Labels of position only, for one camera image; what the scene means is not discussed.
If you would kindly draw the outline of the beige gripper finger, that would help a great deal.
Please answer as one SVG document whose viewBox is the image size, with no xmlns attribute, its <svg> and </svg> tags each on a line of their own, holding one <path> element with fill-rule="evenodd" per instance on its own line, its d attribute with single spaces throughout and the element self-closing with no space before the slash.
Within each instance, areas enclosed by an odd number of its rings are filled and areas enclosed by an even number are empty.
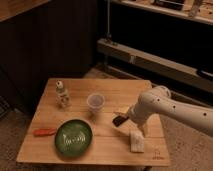
<svg viewBox="0 0 213 171">
<path fill-rule="evenodd" d="M 128 107 L 121 107 L 114 110 L 114 113 L 118 116 L 127 116 L 129 108 Z"/>
<path fill-rule="evenodd" d="M 138 125 L 137 127 L 142 132 L 143 136 L 146 137 L 146 134 L 147 134 L 147 126 L 146 126 L 146 124 Z"/>
</svg>

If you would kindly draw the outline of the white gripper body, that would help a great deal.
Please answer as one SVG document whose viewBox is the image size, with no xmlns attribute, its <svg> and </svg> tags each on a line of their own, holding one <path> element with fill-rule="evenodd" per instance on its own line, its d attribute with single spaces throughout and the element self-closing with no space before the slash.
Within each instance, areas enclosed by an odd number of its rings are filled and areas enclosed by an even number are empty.
<svg viewBox="0 0 213 171">
<path fill-rule="evenodd" d="M 127 111 L 129 119 L 137 125 L 143 125 L 152 114 L 152 111 L 138 103 L 132 105 Z"/>
</svg>

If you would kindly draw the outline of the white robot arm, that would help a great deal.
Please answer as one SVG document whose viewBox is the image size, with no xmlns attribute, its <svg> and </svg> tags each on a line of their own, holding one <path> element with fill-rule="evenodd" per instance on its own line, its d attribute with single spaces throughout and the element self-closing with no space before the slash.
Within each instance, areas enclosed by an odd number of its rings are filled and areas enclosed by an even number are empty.
<svg viewBox="0 0 213 171">
<path fill-rule="evenodd" d="M 113 124 L 118 127 L 127 119 L 143 126 L 152 114 L 161 114 L 213 137 L 213 108 L 179 102 L 171 98 L 165 86 L 156 86 L 139 94 L 137 102 L 123 111 L 115 111 Z"/>
</svg>

